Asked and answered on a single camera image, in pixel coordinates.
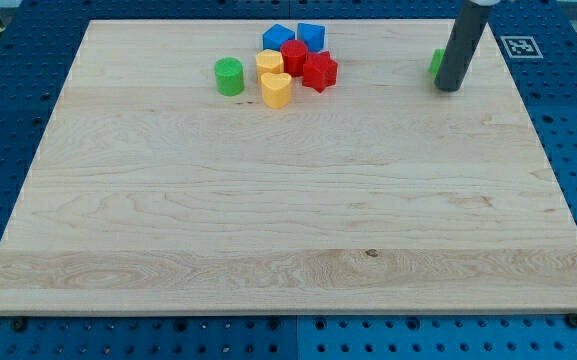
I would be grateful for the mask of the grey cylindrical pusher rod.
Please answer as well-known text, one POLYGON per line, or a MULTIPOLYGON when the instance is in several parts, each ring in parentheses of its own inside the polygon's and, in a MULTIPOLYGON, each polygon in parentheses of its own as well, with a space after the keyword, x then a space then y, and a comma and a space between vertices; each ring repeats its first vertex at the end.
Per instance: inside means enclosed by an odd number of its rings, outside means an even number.
POLYGON ((464 0, 454 21, 434 85, 443 92, 456 92, 487 24, 494 0, 464 0))

